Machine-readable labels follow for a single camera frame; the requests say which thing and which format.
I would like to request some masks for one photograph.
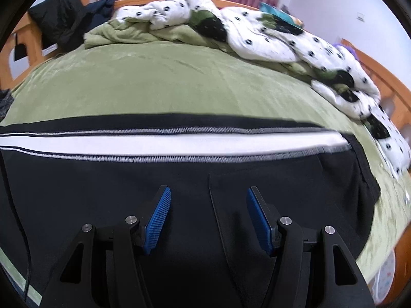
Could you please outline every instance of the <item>black cable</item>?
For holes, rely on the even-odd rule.
[[[2,154],[1,151],[0,151],[0,170],[1,170],[1,175],[2,175],[2,178],[3,178],[3,182],[4,182],[4,187],[5,187],[5,190],[6,190],[7,198],[9,200],[9,206],[10,206],[10,209],[12,210],[14,219],[16,220],[17,227],[20,230],[20,234],[23,238],[24,246],[25,246],[25,250],[26,250],[26,254],[27,254],[26,283],[25,283],[25,286],[24,286],[24,293],[23,293],[23,300],[26,301],[27,294],[28,294],[28,288],[30,286],[30,281],[31,281],[30,247],[28,245],[28,239],[27,239],[27,235],[24,231],[23,225],[21,224],[20,218],[18,217],[16,206],[14,205],[12,191],[10,190],[9,179],[7,177],[6,165],[4,163],[3,154]]]

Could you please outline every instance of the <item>white blanket with black dots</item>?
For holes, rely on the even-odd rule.
[[[378,88],[347,49],[335,48],[304,30],[298,34],[278,31],[272,20],[272,26],[265,26],[263,18],[267,21],[268,14],[261,11],[242,7],[219,10],[211,0],[164,0],[145,6],[124,6],[117,10],[116,18],[120,22],[126,22],[127,17],[150,22],[150,29],[158,30],[186,24],[194,11],[201,10],[210,11],[221,20],[228,44],[241,58],[308,64],[310,75],[315,75],[312,88],[347,116],[364,119],[379,104]],[[349,75],[333,77],[336,71]]]

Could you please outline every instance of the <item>blue ribbed pad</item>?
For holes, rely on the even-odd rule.
[[[169,212],[170,204],[171,190],[170,188],[166,188],[156,209],[154,210],[150,222],[145,228],[145,242],[143,244],[143,250],[146,255],[148,255],[151,249],[154,249],[157,245],[161,229],[163,228],[167,213]]]
[[[247,191],[247,209],[250,214],[254,230],[257,235],[261,248],[270,255],[273,252],[273,243],[271,242],[271,228],[268,225],[266,217],[261,210],[260,205],[251,189]]]

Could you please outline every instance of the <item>green fleece blanket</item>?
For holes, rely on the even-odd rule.
[[[175,28],[158,32],[183,41]],[[405,191],[411,192],[410,177],[391,177],[361,123],[350,120],[307,83],[208,45],[157,40],[80,47],[39,65],[13,96],[3,126],[88,115],[183,112],[311,121],[352,132],[381,187],[371,234],[357,260],[367,282],[411,219],[411,207],[404,201]],[[19,281],[17,271],[1,256]]]

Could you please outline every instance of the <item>metal screw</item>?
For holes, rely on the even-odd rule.
[[[126,217],[126,223],[128,223],[129,225],[135,223],[137,221],[137,217],[135,217],[134,215],[129,215],[128,217]]]
[[[91,229],[93,228],[93,225],[91,223],[86,223],[85,225],[83,225],[83,227],[81,228],[81,230],[85,233],[89,232]]]
[[[283,217],[280,218],[280,222],[283,225],[290,225],[293,221],[289,217],[283,216]]]
[[[324,230],[325,230],[326,233],[328,233],[330,235],[335,233],[335,229],[332,226],[325,226]]]

